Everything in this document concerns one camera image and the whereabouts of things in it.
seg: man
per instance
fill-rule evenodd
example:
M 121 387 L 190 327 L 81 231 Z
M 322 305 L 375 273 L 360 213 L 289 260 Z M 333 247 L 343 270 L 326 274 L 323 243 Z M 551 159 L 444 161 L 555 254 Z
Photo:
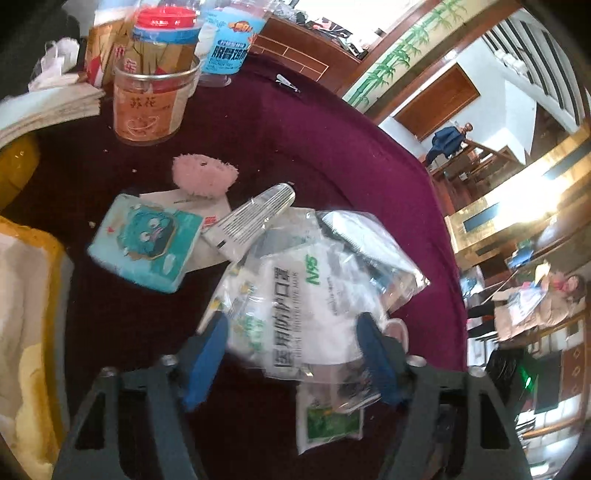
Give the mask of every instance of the man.
M 429 167 L 431 163 L 441 154 L 446 158 L 451 157 L 455 152 L 460 150 L 462 142 L 466 139 L 466 133 L 474 130 L 472 124 L 466 124 L 463 127 L 445 127 L 440 131 L 435 132 L 431 150 L 427 152 L 425 166 Z

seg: woman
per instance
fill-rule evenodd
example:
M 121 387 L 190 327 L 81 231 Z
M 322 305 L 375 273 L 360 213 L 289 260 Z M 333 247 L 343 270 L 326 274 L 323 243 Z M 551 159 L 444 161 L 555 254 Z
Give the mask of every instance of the woman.
M 524 319 L 516 316 L 508 300 L 530 288 L 529 285 L 498 291 L 489 301 L 469 309 L 468 318 L 491 315 L 494 322 L 483 321 L 482 325 L 468 330 L 468 337 L 476 338 L 496 330 L 499 340 L 503 341 L 535 326 L 556 325 L 571 315 L 573 306 L 586 294 L 585 279 L 581 275 L 566 278 L 562 273 L 549 273 L 542 279 L 540 286 L 545 295 Z

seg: pink jacket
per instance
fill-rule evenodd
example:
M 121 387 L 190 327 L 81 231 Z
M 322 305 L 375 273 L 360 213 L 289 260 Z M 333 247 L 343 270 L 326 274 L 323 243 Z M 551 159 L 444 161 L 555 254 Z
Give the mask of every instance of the pink jacket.
M 492 300 L 508 300 L 510 295 L 518 290 L 519 287 L 499 291 L 492 296 Z M 550 289 L 535 310 L 516 325 L 513 324 L 507 305 L 495 307 L 495 330 L 499 335 L 499 340 L 503 341 L 536 326 L 551 327 L 570 315 L 570 307 L 571 302 L 564 298 L 564 294 Z

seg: wooden cabinet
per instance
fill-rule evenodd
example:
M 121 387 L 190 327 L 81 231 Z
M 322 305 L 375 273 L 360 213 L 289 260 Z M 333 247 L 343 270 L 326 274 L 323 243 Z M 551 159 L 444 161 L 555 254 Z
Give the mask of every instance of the wooden cabinet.
M 304 27 L 272 16 L 251 52 L 268 55 L 336 92 L 360 60 Z
M 394 118 L 422 141 L 479 96 L 468 75 L 456 63 Z

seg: cartoon character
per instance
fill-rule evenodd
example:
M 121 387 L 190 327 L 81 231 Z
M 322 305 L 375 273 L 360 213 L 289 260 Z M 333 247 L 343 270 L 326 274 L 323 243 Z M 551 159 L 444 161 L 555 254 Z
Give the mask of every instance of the cartoon character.
M 175 231 L 176 221 L 171 214 L 139 203 L 132 207 L 117 241 L 132 260 L 153 260 L 166 252 Z
M 248 23 L 246 20 L 240 20 L 239 22 L 229 23 L 228 28 L 231 28 L 232 30 L 234 30 L 234 32 L 240 33 L 248 33 L 252 31 L 250 23 Z

